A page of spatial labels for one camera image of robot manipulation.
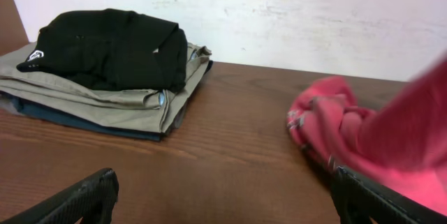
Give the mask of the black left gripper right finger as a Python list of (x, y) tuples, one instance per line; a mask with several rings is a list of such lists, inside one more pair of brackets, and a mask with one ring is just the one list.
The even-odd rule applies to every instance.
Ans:
[(446, 224), (445, 215), (346, 166), (333, 173), (331, 197), (343, 224)]

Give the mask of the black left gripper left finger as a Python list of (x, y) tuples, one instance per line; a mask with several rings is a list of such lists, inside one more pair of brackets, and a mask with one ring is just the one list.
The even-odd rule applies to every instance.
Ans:
[(2, 224), (110, 224), (118, 200), (115, 171), (103, 168)]

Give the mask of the red printed t-shirt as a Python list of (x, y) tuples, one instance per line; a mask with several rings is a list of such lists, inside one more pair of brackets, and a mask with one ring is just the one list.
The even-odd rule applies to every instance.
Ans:
[(446, 60), (379, 111), (358, 105), (340, 76), (313, 82), (286, 116), (293, 141), (328, 172), (346, 165), (446, 214)]

